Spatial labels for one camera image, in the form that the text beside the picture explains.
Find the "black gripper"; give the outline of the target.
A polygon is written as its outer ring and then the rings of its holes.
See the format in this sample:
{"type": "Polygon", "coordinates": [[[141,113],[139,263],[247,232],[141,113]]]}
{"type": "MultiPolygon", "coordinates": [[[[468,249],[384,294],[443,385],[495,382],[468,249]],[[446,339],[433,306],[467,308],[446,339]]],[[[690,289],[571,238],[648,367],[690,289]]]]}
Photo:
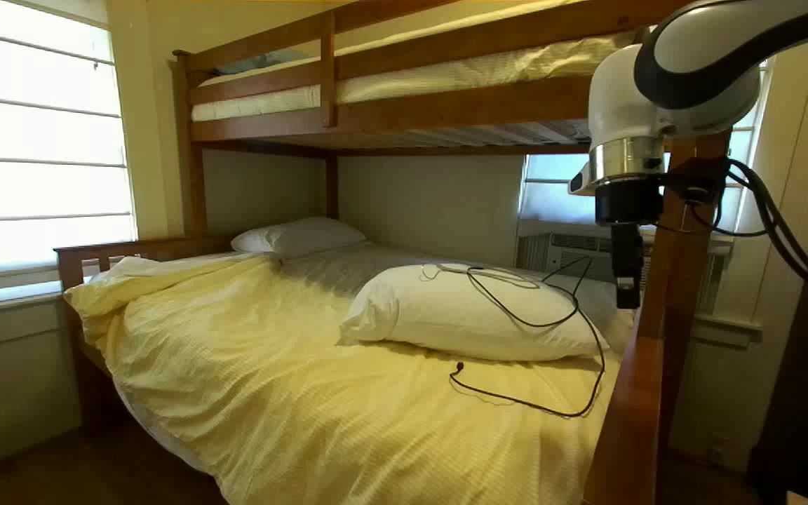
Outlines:
{"type": "Polygon", "coordinates": [[[594,219],[613,229],[617,308],[641,308],[642,225],[663,214],[660,180],[628,180],[594,193],[594,219]]]}

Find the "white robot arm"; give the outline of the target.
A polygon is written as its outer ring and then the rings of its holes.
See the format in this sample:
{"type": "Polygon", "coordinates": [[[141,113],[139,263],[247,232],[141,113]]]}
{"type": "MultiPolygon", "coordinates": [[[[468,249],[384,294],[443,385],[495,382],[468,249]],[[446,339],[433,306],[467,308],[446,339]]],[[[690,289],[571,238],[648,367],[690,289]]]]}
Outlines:
{"type": "Polygon", "coordinates": [[[725,180],[756,193],[760,236],[808,282],[808,259],[763,180],[742,159],[719,159],[716,181],[665,174],[669,137],[731,132],[760,96],[760,64],[808,43],[808,0],[694,0],[642,43],[607,55],[590,87],[590,162],[573,177],[576,197],[594,200],[594,221],[613,226],[620,308],[641,306],[641,225],[663,215],[663,191],[690,204],[719,201],[725,180]]]}

